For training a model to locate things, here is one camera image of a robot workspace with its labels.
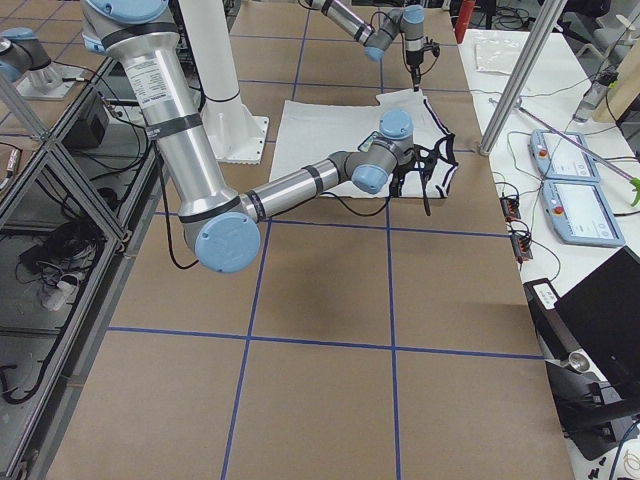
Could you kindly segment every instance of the black monitor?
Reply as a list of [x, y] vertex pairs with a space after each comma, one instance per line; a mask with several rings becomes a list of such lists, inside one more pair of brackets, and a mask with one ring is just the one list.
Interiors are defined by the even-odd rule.
[[618, 394], [640, 395], [640, 258], [623, 247], [555, 307]]

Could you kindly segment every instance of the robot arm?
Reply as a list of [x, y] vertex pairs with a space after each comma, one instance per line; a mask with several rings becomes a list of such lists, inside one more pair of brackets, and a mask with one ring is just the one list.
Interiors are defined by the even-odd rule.
[[186, 242], [214, 271], [235, 272], [253, 261], [260, 246], [257, 222], [348, 180], [376, 193], [396, 167], [414, 161], [411, 118], [396, 110], [383, 116], [366, 151], [334, 153], [239, 194], [225, 183], [193, 103], [166, 0], [83, 0], [82, 7], [86, 44], [122, 63], [180, 196]]
[[15, 82], [27, 71], [33, 87], [43, 93], [62, 84], [62, 77], [32, 30], [18, 27], [0, 32], [0, 73]]
[[424, 36], [424, 9], [420, 5], [410, 5], [403, 9], [394, 8], [384, 13], [384, 21], [376, 31], [339, 0], [305, 0], [310, 8], [319, 10], [327, 18], [342, 28], [356, 42], [365, 47], [365, 55], [379, 62], [396, 37], [404, 36], [405, 63], [411, 73], [413, 90], [418, 91], [422, 74], [420, 65], [424, 53], [431, 51], [440, 55], [440, 47]]

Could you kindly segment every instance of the light blue joint cover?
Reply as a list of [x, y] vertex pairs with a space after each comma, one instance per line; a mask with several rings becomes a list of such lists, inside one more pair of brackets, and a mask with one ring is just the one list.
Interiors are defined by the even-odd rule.
[[413, 135], [413, 120], [404, 110], [389, 110], [380, 119], [380, 133], [391, 140], [404, 140]]
[[0, 32], [0, 37], [4, 37], [7, 40], [37, 40], [36, 34], [33, 30], [27, 27], [16, 27]]
[[364, 47], [364, 54], [370, 60], [374, 62], [379, 62], [384, 57], [384, 50], [376, 47]]
[[200, 263], [219, 273], [235, 273], [249, 266], [259, 249], [258, 226], [239, 212], [225, 212], [212, 218], [196, 239]]
[[421, 24], [424, 22], [424, 8], [422, 5], [410, 5], [404, 9], [402, 16], [405, 22]]
[[378, 165], [358, 165], [351, 175], [351, 181], [363, 192], [378, 193], [387, 183], [389, 174]]
[[87, 0], [87, 4], [118, 23], [140, 24], [162, 15], [169, 0]]
[[91, 37], [86, 33], [82, 34], [82, 38], [84, 39], [84, 48], [86, 48], [90, 52], [97, 53], [99, 55], [105, 54], [104, 46], [102, 45], [102, 42], [99, 39]]
[[11, 83], [15, 82], [22, 76], [20, 70], [5, 62], [0, 62], [0, 73], [2, 73]]

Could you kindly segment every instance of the blue and white device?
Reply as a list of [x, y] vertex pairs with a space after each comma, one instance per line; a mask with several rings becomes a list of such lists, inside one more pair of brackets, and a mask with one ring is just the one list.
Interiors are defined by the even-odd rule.
[[[567, 132], [566, 135], [581, 145], [587, 145], [581, 133]], [[534, 130], [529, 147], [544, 178], [592, 183], [600, 181], [595, 160], [549, 130]]]
[[542, 184], [542, 196], [553, 228], [565, 243], [592, 247], [625, 244], [599, 185], [546, 180]]

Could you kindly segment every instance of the black screen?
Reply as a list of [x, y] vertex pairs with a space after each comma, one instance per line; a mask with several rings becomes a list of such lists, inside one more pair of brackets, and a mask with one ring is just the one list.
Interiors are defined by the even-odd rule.
[[620, 396], [640, 395], [640, 259], [620, 249], [556, 309]]

